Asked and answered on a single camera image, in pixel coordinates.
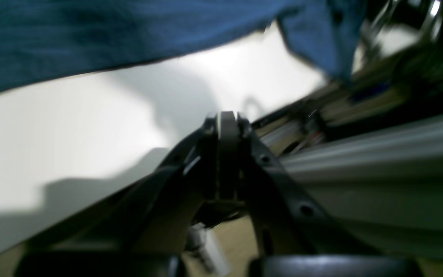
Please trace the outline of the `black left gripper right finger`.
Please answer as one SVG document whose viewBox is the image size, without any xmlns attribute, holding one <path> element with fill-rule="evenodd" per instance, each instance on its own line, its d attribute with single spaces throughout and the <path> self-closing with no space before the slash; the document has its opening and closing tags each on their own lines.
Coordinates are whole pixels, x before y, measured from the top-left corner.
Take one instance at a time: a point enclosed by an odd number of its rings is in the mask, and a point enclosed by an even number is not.
<svg viewBox="0 0 443 277">
<path fill-rule="evenodd" d="M 345 231 L 293 181 L 239 113 L 238 187 L 252 218 L 260 256 L 250 277 L 377 277 L 377 250 Z"/>
</svg>

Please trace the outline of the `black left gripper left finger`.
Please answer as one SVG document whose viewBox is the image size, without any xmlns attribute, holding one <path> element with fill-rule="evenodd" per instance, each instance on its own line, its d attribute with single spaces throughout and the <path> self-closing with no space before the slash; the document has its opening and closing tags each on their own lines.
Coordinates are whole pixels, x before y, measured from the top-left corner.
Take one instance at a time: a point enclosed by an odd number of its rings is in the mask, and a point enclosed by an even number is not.
<svg viewBox="0 0 443 277">
<path fill-rule="evenodd" d="M 182 252 L 192 219 L 204 202 L 228 194 L 217 172 L 227 141 L 229 114 L 209 116 L 90 226 L 27 254 L 26 276 L 187 277 Z"/>
</svg>

